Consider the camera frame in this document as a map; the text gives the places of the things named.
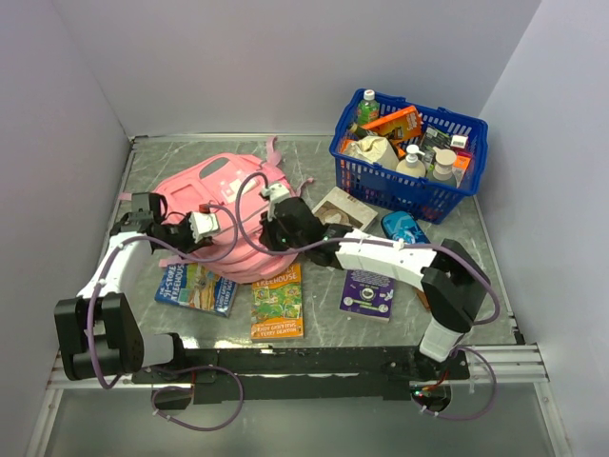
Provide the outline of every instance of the bottle cap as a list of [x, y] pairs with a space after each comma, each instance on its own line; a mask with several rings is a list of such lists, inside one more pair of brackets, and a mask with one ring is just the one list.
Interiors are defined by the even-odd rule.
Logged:
[[441, 167], [452, 167], [457, 160], [457, 154], [450, 149], [435, 149], [436, 165]]
[[419, 154], [425, 155], [419, 150], [417, 145], [408, 145], [406, 148], [406, 164], [409, 167], [415, 167], [417, 162], [419, 162]]

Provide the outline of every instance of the orange box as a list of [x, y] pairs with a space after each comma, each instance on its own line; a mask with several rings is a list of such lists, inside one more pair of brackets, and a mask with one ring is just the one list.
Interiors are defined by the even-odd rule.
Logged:
[[461, 181], [463, 179], [463, 176], [465, 175], [465, 172], [467, 171], [467, 167], [469, 167], [469, 162], [471, 160], [472, 159], [470, 157], [467, 157], [465, 155], [457, 156], [457, 159], [453, 164], [453, 174], [457, 179], [457, 187], [461, 185]]
[[398, 146], [403, 141], [421, 135], [422, 119], [417, 109], [410, 106], [380, 117], [362, 127], [384, 136]]
[[341, 142], [341, 153], [344, 153], [344, 150], [345, 150], [345, 149], [347, 149], [347, 147], [348, 147], [348, 146], [349, 146], [351, 143], [355, 143], [355, 140], [349, 140], [348, 138], [347, 138], [347, 139], [344, 139], [344, 140]]

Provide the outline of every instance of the snack package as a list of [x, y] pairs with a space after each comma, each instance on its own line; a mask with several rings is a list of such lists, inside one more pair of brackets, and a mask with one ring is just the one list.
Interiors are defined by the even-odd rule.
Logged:
[[471, 161], [471, 157], [468, 157], [467, 155], [464, 155], [462, 153], [457, 155], [457, 159], [455, 160], [455, 163], [453, 164], [453, 174], [455, 175], [455, 178], [457, 179], [457, 187], [459, 187], [461, 185], [461, 181], [463, 180], [463, 176], [465, 175], [465, 172], [467, 171], [467, 167], [469, 167], [470, 161]]
[[434, 166], [434, 159], [436, 157], [435, 148], [448, 149], [450, 146], [450, 135], [444, 133], [435, 127], [428, 126], [425, 130], [425, 134], [422, 136], [421, 142], [419, 143], [419, 149], [425, 154], [421, 159], [425, 164], [427, 171], [430, 171]]
[[394, 145], [399, 145], [410, 138], [420, 136], [422, 133], [422, 120], [414, 106], [400, 109], [376, 121], [362, 126], [384, 136]]

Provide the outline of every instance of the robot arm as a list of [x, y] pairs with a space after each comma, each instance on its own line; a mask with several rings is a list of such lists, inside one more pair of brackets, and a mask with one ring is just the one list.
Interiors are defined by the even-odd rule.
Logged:
[[[272, 250], [299, 248], [329, 239], [345, 238], [355, 242], [328, 244], [305, 252], [314, 263], [341, 269], [362, 269], [391, 277], [423, 290], [432, 320], [421, 340], [419, 351], [443, 362], [476, 320], [486, 290], [452, 257], [431, 248], [404, 249], [403, 241], [393, 248], [364, 243], [387, 240], [339, 224], [324, 225], [300, 197], [286, 196], [284, 187], [275, 183], [267, 193], [270, 205], [263, 214], [261, 243]], [[488, 277], [461, 244], [444, 240], [442, 246], [458, 254], [480, 276]]]
[[[485, 290], [458, 262], [430, 248], [403, 249], [364, 243], [387, 240], [365, 234], [348, 226], [324, 225], [300, 197], [291, 197], [279, 183], [268, 186], [263, 197], [269, 209], [263, 213], [261, 243], [272, 250], [301, 248], [329, 238], [345, 238], [341, 243], [325, 244], [307, 250], [305, 255], [320, 266], [364, 269], [422, 289], [428, 299], [432, 321], [419, 350], [436, 362], [443, 362], [456, 342], [468, 332], [480, 310]], [[163, 224], [164, 197], [154, 193], [134, 194], [132, 211], [110, 232], [108, 252], [89, 283], [76, 298], [62, 300], [55, 307], [55, 325], [64, 363], [71, 380], [94, 377], [87, 339], [87, 309], [97, 285], [95, 322], [103, 322], [105, 333], [95, 334], [94, 342], [100, 367], [105, 375], [134, 373], [142, 367], [174, 365], [184, 357], [177, 334], [142, 336], [129, 309], [128, 299], [140, 270], [158, 245], [143, 239], [124, 245], [128, 238], [147, 235], [183, 252], [212, 244], [220, 231], [218, 219], [208, 212], [191, 212], [179, 224]], [[443, 246], [460, 255], [484, 279], [486, 276], [457, 242], [444, 240]], [[105, 275], [107, 260], [121, 247]]]

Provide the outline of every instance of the black metal base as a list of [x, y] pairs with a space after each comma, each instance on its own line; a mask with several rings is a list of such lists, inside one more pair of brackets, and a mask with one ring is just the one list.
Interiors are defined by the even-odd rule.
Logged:
[[[417, 347], [408, 346], [186, 349], [186, 368], [205, 365], [237, 373], [248, 400], [344, 397], [410, 400], [412, 381], [438, 380], [447, 369], [449, 380], [469, 379], [463, 353], [437, 364], [421, 355]], [[193, 380], [190, 373], [169, 380], [165, 375], [143, 371], [131, 379], [136, 384], [190, 384]], [[223, 373], [196, 373], [194, 385], [195, 405], [239, 398], [234, 380]]]

